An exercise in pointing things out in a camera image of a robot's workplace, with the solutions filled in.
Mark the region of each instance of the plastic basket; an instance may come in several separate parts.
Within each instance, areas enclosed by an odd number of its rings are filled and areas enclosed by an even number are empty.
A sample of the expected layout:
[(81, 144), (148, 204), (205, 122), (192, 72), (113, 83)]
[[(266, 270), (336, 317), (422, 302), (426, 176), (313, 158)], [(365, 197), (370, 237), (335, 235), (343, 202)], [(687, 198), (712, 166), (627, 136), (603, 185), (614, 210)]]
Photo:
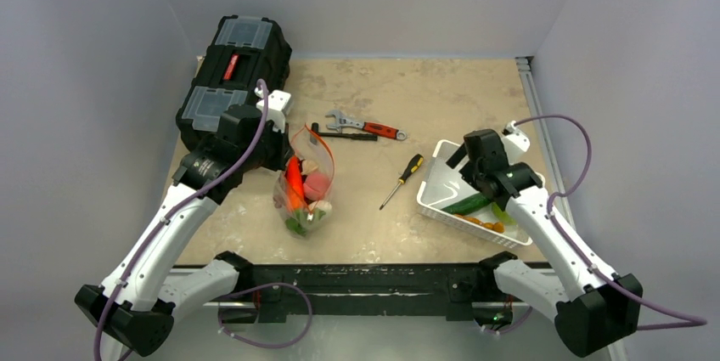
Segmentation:
[[(425, 179), (420, 185), (420, 190), (418, 191), (420, 213), (426, 217), (436, 219), (442, 223), (450, 225), (451, 227), (510, 249), (515, 248), (518, 245), (530, 245), (532, 243), (532, 239), (517, 224), (505, 224), (505, 232), (498, 234), (490, 229), (483, 228), (474, 223), (465, 221), (462, 218), (455, 217), (454, 215), (441, 211), (443, 207), (449, 206), (450, 204), (477, 193), (475, 189), (463, 181), (460, 173), (458, 172), (459, 168), (467, 162), (467, 157), (464, 161), (461, 161), (455, 169), (452, 169), (445, 164), (445, 161), (458, 147), (459, 144), (448, 140), (441, 140), (437, 142), (435, 151), (432, 153), (432, 159), (430, 160), (428, 169), (425, 172)], [(486, 206), (478, 212), (473, 213), (471, 217), (476, 217), (486, 223), (495, 223), (498, 221), (498, 218), (492, 213), (492, 208), (490, 206)]]

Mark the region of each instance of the yellow and black screwdriver handle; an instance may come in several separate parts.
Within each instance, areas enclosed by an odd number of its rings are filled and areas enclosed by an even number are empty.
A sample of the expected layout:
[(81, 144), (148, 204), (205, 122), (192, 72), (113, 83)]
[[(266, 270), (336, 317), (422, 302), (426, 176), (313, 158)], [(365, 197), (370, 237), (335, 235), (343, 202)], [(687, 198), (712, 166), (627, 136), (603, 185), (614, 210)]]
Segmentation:
[(408, 178), (410, 178), (414, 172), (417, 172), (422, 164), (423, 156), (420, 154), (415, 155), (415, 157), (413, 157), (413, 159), (408, 163), (408, 167), (405, 168), (405, 172), (402, 173), (402, 176), (400, 176), (397, 181), (399, 181), (400, 184), (405, 184)]

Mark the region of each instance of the wrench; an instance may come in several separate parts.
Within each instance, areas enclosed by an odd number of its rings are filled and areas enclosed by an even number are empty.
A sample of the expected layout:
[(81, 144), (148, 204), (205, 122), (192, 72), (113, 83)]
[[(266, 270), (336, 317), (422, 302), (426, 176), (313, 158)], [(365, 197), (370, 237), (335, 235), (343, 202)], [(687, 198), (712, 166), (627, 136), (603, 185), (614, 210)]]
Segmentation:
[(379, 123), (357, 121), (350, 116), (346, 116), (344, 113), (337, 109), (331, 110), (330, 112), (328, 112), (327, 115), (325, 115), (325, 117), (335, 118), (335, 124), (328, 124), (326, 126), (328, 129), (336, 130), (339, 133), (342, 133), (343, 127), (355, 127), (356, 129), (360, 129), (369, 133), (375, 133), (378, 136), (382, 136), (384, 138), (394, 138), (397, 140), (405, 140), (406, 138), (408, 138), (408, 134), (402, 130), (397, 130), (394, 127), (380, 125)]

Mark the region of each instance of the table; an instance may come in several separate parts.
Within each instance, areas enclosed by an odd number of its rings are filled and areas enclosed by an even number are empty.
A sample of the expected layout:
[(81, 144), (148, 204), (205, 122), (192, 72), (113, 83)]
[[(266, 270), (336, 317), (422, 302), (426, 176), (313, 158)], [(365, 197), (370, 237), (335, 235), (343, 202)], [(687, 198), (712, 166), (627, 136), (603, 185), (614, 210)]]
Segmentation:
[[(472, 130), (501, 130), (530, 115), (514, 60), (292, 60), (284, 90), (295, 97), (290, 134), (314, 121), (324, 130), (331, 121), (324, 115), (339, 109), (398, 127), (408, 139), (326, 138), (336, 165), (334, 212), (305, 239), (292, 236), (273, 208), (278, 173), (248, 172), (190, 240), (178, 264), (205, 264), (222, 251), (270, 264), (477, 262), (504, 250), (418, 213), (422, 167), (383, 211), (378, 207), (414, 154), (429, 158), (440, 139), (461, 143)], [(534, 127), (523, 130), (533, 145), (524, 160), (549, 178)], [(178, 140), (167, 184), (187, 153)], [(525, 261), (544, 260), (535, 245), (513, 252)]]

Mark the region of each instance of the red label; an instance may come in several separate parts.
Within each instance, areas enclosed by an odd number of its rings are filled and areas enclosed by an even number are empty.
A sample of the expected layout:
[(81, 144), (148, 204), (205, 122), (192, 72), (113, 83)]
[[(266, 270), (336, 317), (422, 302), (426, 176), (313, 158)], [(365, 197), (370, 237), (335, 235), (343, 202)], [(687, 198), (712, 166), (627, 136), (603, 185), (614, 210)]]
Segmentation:
[(230, 64), (228, 64), (228, 68), (225, 70), (225, 75), (222, 77), (225, 81), (230, 80), (230, 78), (233, 77), (233, 71), (235, 71), (235, 64), (238, 63), (238, 55), (233, 54), (232, 57), (230, 57)]

